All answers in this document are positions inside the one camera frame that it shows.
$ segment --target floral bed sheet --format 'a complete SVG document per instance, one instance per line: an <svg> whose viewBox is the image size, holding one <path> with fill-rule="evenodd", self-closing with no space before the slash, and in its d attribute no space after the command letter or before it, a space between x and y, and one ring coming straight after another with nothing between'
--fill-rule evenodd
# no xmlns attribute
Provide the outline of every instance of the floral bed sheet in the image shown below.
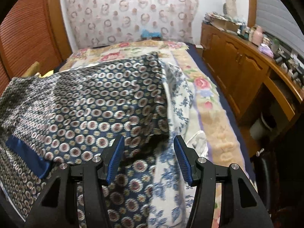
<svg viewBox="0 0 304 228"><path fill-rule="evenodd" d="M191 211L196 188L189 187L179 172L172 145L176 134L181 134L187 146L195 148L199 156L223 166L237 163L246 173L240 144L230 126L226 111L220 104L216 86L199 70L187 53L187 48L186 44L180 42L147 40L82 49L72 54L60 69L66 71L91 66L98 61L158 51L159 59L164 64L163 69L168 70L164 88L168 102L169 130L172 133L169 141L161 142L155 152L156 167L150 199L149 227L185 227ZM212 224L214 228L219 225L220 206L221 188L218 184Z"/></svg>

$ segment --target navy blue mattress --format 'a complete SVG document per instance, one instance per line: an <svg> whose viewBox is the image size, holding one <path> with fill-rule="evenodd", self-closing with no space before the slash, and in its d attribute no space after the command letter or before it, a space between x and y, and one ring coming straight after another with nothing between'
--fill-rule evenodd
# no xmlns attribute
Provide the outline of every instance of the navy blue mattress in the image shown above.
<svg viewBox="0 0 304 228"><path fill-rule="evenodd" d="M217 82L215 81L215 79L212 77L211 73L209 72L206 64L203 62L203 59L200 57L200 55L197 53L196 51L196 47L193 44L189 44L187 43L189 50L187 50L187 52L190 54L190 56L193 58L193 60L195 61L196 65L199 67L199 69L205 74L207 75L210 80L218 86ZM234 130L234 133L237 137L237 140L239 141L240 145L241 145L241 152L242 155L244 157L244 161L245 161L245 168L247 173L249 174L249 177L252 181L255 181L255 174L253 172L253 167L250 163L250 159L249 159L249 154L247 151L247 147L246 144L244 142L244 139L241 135L241 132L237 126L237 122L235 120L234 114L224 96L224 94L222 93L221 89L217 89L217 92L219 93L219 100L221 102L221 105L223 107L224 110L226 110L228 119L230 121L230 125L232 127L232 129Z"/></svg>

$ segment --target circle pattern fabric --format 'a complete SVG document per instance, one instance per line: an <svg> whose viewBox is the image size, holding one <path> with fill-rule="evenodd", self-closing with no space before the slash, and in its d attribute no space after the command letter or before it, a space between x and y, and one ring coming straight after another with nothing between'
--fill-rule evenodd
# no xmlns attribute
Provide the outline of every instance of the circle pattern fabric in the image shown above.
<svg viewBox="0 0 304 228"><path fill-rule="evenodd" d="M5 92L10 99L7 95L0 99L5 131L1 140L12 134L49 161L85 163L122 134L123 161L115 181L103 187L110 220L123 227L146 224L155 158L145 145L153 135L168 134L157 53L102 62L45 79L14 78ZM47 179L38 179L8 148L1 150L0 161L3 187L26 218ZM85 226L82 204L79 194L78 218Z"/></svg>

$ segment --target wooden floor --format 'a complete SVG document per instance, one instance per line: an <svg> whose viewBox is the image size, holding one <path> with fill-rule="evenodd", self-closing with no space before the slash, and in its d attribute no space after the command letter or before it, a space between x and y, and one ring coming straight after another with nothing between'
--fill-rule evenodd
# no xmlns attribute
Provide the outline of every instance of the wooden floor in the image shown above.
<svg viewBox="0 0 304 228"><path fill-rule="evenodd" d="M249 132L250 127L239 126L239 129L240 129L243 139L245 141L249 157L255 155L255 153L261 149L261 146L259 145L259 143L257 141L255 141L250 136L250 132Z"/></svg>

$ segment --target pink bottle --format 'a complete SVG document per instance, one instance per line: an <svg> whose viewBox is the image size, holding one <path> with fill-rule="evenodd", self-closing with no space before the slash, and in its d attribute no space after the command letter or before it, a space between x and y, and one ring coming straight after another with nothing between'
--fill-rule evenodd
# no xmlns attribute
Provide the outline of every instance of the pink bottle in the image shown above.
<svg viewBox="0 0 304 228"><path fill-rule="evenodd" d="M263 29L262 29L262 27L258 26L256 28L255 32L253 33L252 42L257 46L260 46L260 44L263 42Z"/></svg>

